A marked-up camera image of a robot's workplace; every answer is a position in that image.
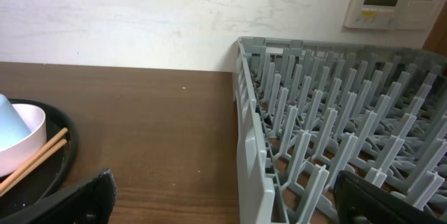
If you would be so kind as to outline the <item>white bowl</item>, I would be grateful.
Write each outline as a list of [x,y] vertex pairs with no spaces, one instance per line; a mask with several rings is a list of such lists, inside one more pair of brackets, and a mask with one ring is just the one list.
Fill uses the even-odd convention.
[[13,103],[12,106],[31,131],[15,143],[1,147],[1,177],[17,170],[47,142],[46,113],[36,105]]

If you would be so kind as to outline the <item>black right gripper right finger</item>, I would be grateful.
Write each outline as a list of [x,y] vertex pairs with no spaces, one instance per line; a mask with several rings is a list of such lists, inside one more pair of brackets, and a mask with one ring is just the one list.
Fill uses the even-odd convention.
[[337,175],[332,194],[341,224],[443,223],[346,170]]

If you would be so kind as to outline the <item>light blue cup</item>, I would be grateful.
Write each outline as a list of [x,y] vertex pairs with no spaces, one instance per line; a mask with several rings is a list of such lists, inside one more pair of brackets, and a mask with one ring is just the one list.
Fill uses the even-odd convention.
[[10,101],[1,94],[1,150],[17,144],[30,133]]

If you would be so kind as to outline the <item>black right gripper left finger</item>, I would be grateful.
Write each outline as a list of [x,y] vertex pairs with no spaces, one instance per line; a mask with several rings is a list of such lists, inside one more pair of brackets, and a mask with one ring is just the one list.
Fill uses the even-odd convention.
[[109,168],[1,219],[1,224],[108,224],[117,186]]

